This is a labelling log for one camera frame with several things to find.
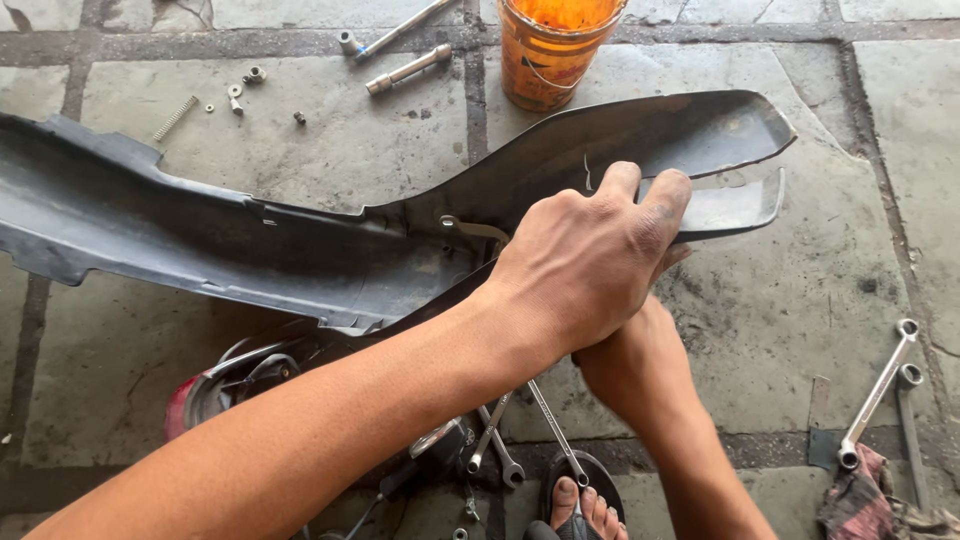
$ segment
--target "foot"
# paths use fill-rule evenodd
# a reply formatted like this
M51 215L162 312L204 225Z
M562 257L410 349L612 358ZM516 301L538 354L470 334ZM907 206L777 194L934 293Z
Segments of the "foot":
M553 486L553 513L550 515L550 528L557 530L573 515L573 509L580 498L580 511L594 530L604 540L627 540L627 526L620 523L616 509L607 507L603 497L597 495L592 487L583 494L577 489L577 482L570 477L560 477Z

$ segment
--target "metal spring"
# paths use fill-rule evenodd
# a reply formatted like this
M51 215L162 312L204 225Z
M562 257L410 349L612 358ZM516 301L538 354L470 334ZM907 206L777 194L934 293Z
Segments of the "metal spring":
M183 118L186 112L190 110L190 108L193 107L194 105L197 105L199 101L200 100L197 99L197 96L190 96L190 99L186 100L186 103L184 103L179 109L177 109L177 112L174 112L173 115L170 116L170 119L163 124L163 127L156 130L156 133L154 134L154 139L156 139L157 141L160 141L161 139L163 139L167 135L167 133L170 130L172 130L174 126L177 125L177 122L180 122L180 119Z

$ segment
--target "stone tile floor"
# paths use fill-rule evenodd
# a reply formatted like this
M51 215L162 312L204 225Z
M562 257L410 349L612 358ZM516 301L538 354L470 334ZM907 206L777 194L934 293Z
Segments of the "stone tile floor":
M157 145L161 168L288 203L357 211L438 184L542 115L499 89L495 0L458 0L374 62L351 68L340 28L371 41L426 2L371 0L0 0L0 110L62 113L144 142L191 94ZM905 314L924 329L911 360L931 497L960 513L954 478L960 384L960 3L952 0L631 0L570 107L749 88L800 139L766 163L721 175L740 185L787 171L771 227L695 246L658 284L677 317L701 396L734 466L783 538L815 538L830 474L805 466L815 375L832 380L828 426L851 420ZM455 59L380 99L372 75L449 41ZM253 64L268 83L230 114L224 88ZM303 110L305 130L290 118ZM234 341L285 315L92 273L77 288L31 278L0 255L0 539L19 538L161 443L163 406ZM634 538L672 537L655 466L562 360L540 387L572 446L608 464ZM485 469L474 490L440 485L382 505L367 538L518 538L555 451L521 389L503 420L527 469L518 489ZM867 432L912 498L893 400ZM312 523L352 527L374 492L358 482Z

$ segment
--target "spanner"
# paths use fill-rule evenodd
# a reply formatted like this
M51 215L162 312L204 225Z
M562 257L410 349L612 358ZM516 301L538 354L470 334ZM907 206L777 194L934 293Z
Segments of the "spanner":
M500 417L503 416L503 411L507 408L507 402L510 401L510 396L513 395L513 393L514 391L511 390L501 396L500 401L498 401L496 407L493 408L493 415L491 415L490 421L487 423L487 428L483 430L483 435L480 436L480 441L477 443L477 449L473 451L473 455L467 464L468 473L473 475L480 470L480 459L483 458L483 451L485 451L487 445L490 444L493 430L496 430L496 425L500 423Z
M897 404L900 406L900 424L906 439L906 453L910 458L910 471L913 473L913 487L917 494L917 506L921 512L930 508L930 499L926 493L924 460L920 455L920 442L917 440L917 426L913 422L913 407L910 406L910 390L924 381L924 374L913 364L903 364L897 370Z
M557 424L557 419L553 417L553 413L550 412L550 407L547 406L546 401L543 399L543 394L540 393L537 382L535 380L529 380L527 386L529 386L530 391L534 393L534 398L536 398L537 403L540 405L540 410L543 411L543 416L546 417L547 424L550 425L554 436L557 437L560 448L564 450L564 455L566 455L566 460L570 463L570 468L573 469L573 476L576 478L577 484L579 484L580 487L587 487L590 483L590 478L587 476L587 473L584 472L583 467L580 466L580 462L577 461L577 456L570 450L570 445L566 443L564 432L560 431L560 425Z
M477 414L480 415L480 420L482 420L484 424L490 423L490 413L487 411L486 405L478 406ZM503 483L507 484L511 489L516 489L514 485L514 475L520 475L521 480L526 480L527 476L523 473L523 467L520 467L520 465L510 457L510 454L507 453L507 447L504 446L503 439L500 438L500 431L496 428L493 429L493 447L500 455L500 466L503 467Z
M893 382L894 377L897 375L897 369L900 368L903 357L906 356L910 345L913 345L917 341L917 331L919 330L917 321L900 319L897 321L896 328L900 334L900 343L897 345L897 349L894 350L894 354L890 356L890 361L887 362L883 371L880 372L880 378L876 380L874 389L871 390L866 403L860 408L860 412L856 413L856 419L853 421L850 429L847 430L847 434L844 435L843 440L840 441L840 450L837 452L837 458L840 460L840 466L848 471L856 469L860 464L860 458L856 455L856 441L860 438L863 430L867 428L867 424L870 422L870 417L873 416L876 406L880 404L880 400L883 399L883 394L887 392L887 388L890 387L890 383Z

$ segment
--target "open-end wrench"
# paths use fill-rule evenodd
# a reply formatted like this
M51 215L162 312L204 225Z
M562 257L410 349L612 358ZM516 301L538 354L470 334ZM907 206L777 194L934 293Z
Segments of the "open-end wrench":
M560 448L564 450L566 460L570 463L570 467L573 469L574 479L577 480L577 484L579 484L580 487L587 487L590 483L590 478L587 476L587 473L584 472L583 467L580 466L580 462L577 461L577 456L573 454L572 450L570 450L570 445L566 443L564 432L560 431L560 425L557 424L557 419L553 417L553 413L550 412L550 407L547 406L546 401L543 399L543 394L540 393L540 388L537 387L537 382L530 380L527 382L527 386L529 386L530 391L534 393L534 398L537 400L537 403L540 404L540 410L543 411L543 416L546 417L547 424L550 425L554 436L557 437L557 442L560 443Z
M496 402L496 407L493 408L493 414L487 423L487 428L483 430L483 435L480 436L480 441L477 443L477 449L473 451L473 455L470 457L469 463L467 463L468 473L473 475L480 470L480 460L483 458L483 451L485 451L487 445L490 444L493 430L496 430L496 425L500 423L500 417L503 416L503 411L507 408L507 402L510 401L510 396L513 393L513 390L507 392L500 397L500 401Z
M897 345L897 349L894 350L893 355L890 356L890 361L887 362L883 371L880 372L880 377L876 380L874 389L871 390L867 401L860 408L860 412L856 413L856 419L853 420L853 424L850 426L850 429L847 430L847 434L844 435L843 440L840 441L840 450L837 451L837 458L840 460L840 466L848 471L856 469L860 464L860 458L856 455L856 441L867 427L867 424L870 422L870 417L873 416L876 410L876 406L879 405L880 400L883 399L883 394L886 393L887 388L890 387L890 383L893 382L894 377L897 375L897 369L900 368L903 357L906 356L910 345L913 345L917 341L917 332L919 330L917 321L900 319L897 321L896 328L897 333L900 334L900 343Z
M906 439L906 454L910 458L910 471L913 473L913 488L917 494L917 506L921 512L930 508L930 499L926 492L924 460L920 455L920 442L917 440L917 426L913 422L913 407L910 406L910 390L920 386L924 374L913 364L903 364L897 370L897 404L900 406L900 424Z
M484 424L490 423L490 413L487 411L486 405L478 406L477 414L480 415L480 420L482 420ZM507 453L507 447L504 446L503 439L500 438L500 431L496 428L493 429L493 447L500 455L500 466L503 467L503 483L507 484L510 489L516 489L516 485L514 485L514 475L520 475L521 480L526 480L527 476L523 473L523 467L520 467L520 465L510 457L510 454Z

